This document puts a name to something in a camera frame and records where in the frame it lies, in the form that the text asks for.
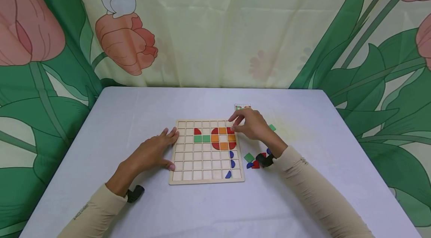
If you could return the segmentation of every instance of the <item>table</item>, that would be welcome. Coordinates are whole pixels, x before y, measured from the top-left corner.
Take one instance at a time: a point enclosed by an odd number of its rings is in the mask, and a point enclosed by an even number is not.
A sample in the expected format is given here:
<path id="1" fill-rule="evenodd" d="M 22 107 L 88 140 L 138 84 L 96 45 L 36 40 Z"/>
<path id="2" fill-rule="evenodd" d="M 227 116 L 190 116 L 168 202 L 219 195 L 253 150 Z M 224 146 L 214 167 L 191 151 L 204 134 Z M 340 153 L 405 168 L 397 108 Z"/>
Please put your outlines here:
<path id="1" fill-rule="evenodd" d="M 110 87 L 21 238 L 55 237 L 123 159 L 177 119 L 227 118 L 234 104 L 249 103 L 340 190 L 375 237 L 420 237 L 323 91 Z M 266 150 L 245 138 L 240 146 L 243 155 Z M 169 185 L 167 170 L 143 173 L 135 184 L 145 187 L 144 195 L 126 205 L 107 237 L 329 237 L 273 166 L 244 172 L 245 182 L 194 185 Z"/>

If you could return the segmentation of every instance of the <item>green square piece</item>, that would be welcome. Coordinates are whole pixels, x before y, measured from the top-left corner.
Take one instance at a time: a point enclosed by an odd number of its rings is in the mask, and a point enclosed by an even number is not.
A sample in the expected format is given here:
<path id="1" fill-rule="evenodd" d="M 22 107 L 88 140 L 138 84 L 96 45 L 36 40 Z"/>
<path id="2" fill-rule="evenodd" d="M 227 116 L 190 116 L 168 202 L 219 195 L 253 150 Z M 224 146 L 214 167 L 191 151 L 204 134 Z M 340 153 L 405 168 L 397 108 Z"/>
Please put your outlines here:
<path id="1" fill-rule="evenodd" d="M 195 135 L 195 142 L 201 143 L 202 142 L 202 135 Z"/>
<path id="2" fill-rule="evenodd" d="M 210 143 L 211 142 L 211 137 L 209 135 L 202 136 L 202 139 L 204 140 L 205 143 Z"/>
<path id="3" fill-rule="evenodd" d="M 250 163 L 252 161 L 254 161 L 254 156 L 252 156 L 250 153 L 248 153 L 247 155 L 244 156 L 244 159 Z"/>

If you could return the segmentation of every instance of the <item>curtain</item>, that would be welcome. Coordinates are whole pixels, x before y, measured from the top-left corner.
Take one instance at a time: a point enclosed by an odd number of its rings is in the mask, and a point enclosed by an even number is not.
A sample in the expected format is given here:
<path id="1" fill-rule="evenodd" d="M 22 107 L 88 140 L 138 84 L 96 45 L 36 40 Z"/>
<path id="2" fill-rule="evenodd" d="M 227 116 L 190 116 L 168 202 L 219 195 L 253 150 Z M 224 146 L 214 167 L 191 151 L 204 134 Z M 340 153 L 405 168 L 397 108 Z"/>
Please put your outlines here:
<path id="1" fill-rule="evenodd" d="M 322 89 L 431 237 L 430 0 L 0 0 L 0 237 L 107 86 Z"/>

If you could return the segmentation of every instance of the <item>left hand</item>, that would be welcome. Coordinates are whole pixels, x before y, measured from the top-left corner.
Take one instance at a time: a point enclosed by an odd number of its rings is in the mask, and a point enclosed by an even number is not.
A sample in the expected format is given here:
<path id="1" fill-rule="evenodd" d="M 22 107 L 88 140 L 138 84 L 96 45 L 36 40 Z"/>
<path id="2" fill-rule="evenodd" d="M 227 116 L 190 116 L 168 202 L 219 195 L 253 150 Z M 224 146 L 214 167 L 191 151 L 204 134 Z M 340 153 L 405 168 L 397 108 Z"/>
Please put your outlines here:
<path id="1" fill-rule="evenodd" d="M 164 167 L 168 170 L 175 170 L 175 165 L 163 158 L 165 149 L 174 144 L 179 136 L 177 128 L 174 127 L 170 133 L 165 128 L 160 135 L 151 137 L 143 142 L 139 147 L 124 161 L 131 166 L 137 173 L 141 173 L 156 167 Z"/>

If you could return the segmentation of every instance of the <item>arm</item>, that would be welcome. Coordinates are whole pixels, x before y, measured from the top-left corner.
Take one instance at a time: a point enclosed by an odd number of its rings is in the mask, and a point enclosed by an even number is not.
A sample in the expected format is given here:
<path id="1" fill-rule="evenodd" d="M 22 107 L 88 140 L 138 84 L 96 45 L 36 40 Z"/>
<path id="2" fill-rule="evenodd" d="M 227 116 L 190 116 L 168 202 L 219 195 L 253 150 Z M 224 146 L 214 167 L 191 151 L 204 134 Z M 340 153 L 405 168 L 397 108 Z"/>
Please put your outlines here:
<path id="1" fill-rule="evenodd" d="M 274 165 L 289 187 L 334 238 L 374 238 L 358 213 L 338 190 L 293 147 L 272 131 L 258 111 L 236 111 L 234 131 L 263 142 L 275 156 Z"/>
<path id="2" fill-rule="evenodd" d="M 175 170 L 175 165 L 163 159 L 163 151 L 178 139 L 177 129 L 143 142 L 133 154 L 120 163 L 114 175 L 91 196 L 88 203 L 67 224 L 58 238 L 101 238 L 114 217 L 127 202 L 127 190 L 141 172 L 155 167 Z"/>

